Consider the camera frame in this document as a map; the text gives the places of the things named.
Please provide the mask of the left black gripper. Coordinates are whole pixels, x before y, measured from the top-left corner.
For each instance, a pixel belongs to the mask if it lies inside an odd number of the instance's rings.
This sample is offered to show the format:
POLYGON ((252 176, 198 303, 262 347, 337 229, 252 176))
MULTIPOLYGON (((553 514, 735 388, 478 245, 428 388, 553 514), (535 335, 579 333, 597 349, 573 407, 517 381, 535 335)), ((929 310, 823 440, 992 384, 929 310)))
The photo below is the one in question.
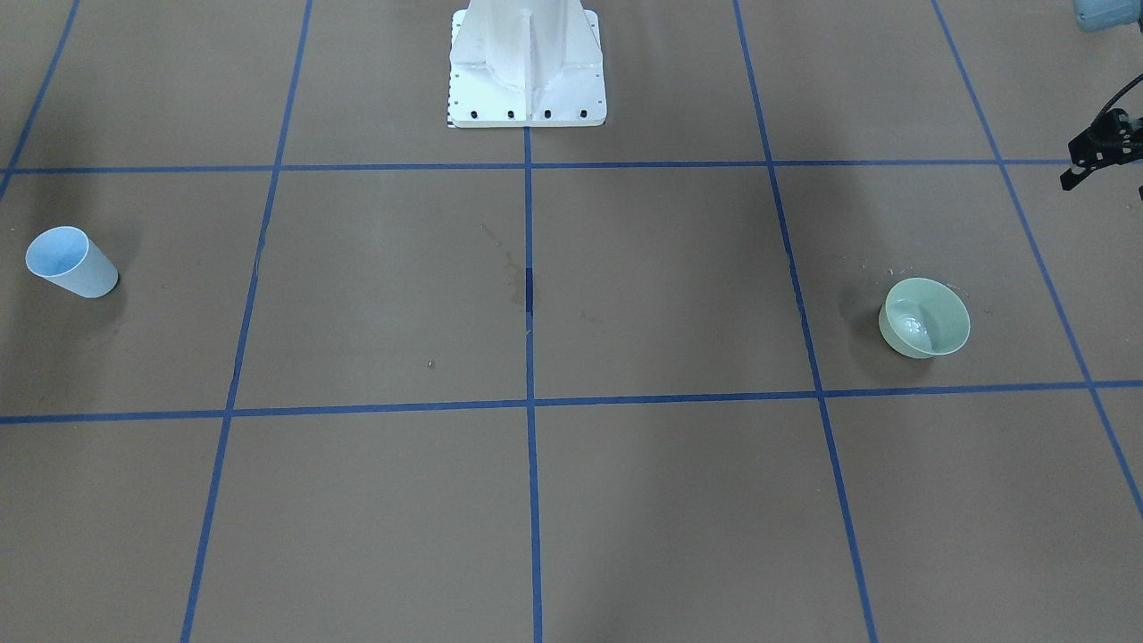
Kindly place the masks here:
POLYGON ((1073 191, 1092 171, 1127 164, 1142 156, 1142 119, 1114 107, 1102 113, 1069 143, 1071 164, 1060 175, 1062 191, 1073 191))

